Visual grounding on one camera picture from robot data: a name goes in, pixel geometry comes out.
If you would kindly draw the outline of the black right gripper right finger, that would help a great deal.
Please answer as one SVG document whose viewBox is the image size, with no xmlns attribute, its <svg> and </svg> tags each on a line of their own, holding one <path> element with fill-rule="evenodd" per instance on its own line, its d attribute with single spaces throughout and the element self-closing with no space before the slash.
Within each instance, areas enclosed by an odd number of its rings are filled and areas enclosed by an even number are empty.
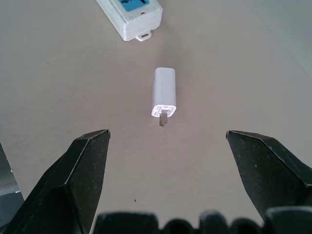
<svg viewBox="0 0 312 234">
<path fill-rule="evenodd" d="M 312 223 L 312 168 L 273 137 L 226 133 L 244 189 L 262 219 L 277 215 Z"/>
</svg>

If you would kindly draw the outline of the white power strip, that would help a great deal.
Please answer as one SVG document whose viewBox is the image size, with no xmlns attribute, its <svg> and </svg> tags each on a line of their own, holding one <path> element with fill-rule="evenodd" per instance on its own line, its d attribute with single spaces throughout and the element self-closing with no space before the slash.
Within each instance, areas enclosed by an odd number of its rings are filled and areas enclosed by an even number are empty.
<svg viewBox="0 0 312 234">
<path fill-rule="evenodd" d="M 145 41 L 160 26 L 163 8 L 157 0 L 96 0 L 124 41 Z"/>
</svg>

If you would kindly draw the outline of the white plug adapter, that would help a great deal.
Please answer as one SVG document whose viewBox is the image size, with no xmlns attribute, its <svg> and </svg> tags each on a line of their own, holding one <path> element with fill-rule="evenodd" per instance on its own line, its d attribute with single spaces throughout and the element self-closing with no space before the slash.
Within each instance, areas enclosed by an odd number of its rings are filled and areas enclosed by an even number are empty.
<svg viewBox="0 0 312 234">
<path fill-rule="evenodd" d="M 156 68 L 153 77 L 152 112 L 164 127 L 176 111 L 176 72 L 173 68 Z"/>
</svg>

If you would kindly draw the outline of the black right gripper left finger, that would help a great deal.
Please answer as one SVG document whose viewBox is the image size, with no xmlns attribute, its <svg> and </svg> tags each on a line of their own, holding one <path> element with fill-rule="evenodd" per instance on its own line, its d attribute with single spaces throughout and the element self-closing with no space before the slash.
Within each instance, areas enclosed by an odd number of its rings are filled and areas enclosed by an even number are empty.
<svg viewBox="0 0 312 234">
<path fill-rule="evenodd" d="M 89 234 L 104 181 L 111 134 L 76 138 L 43 174 L 1 234 Z"/>
</svg>

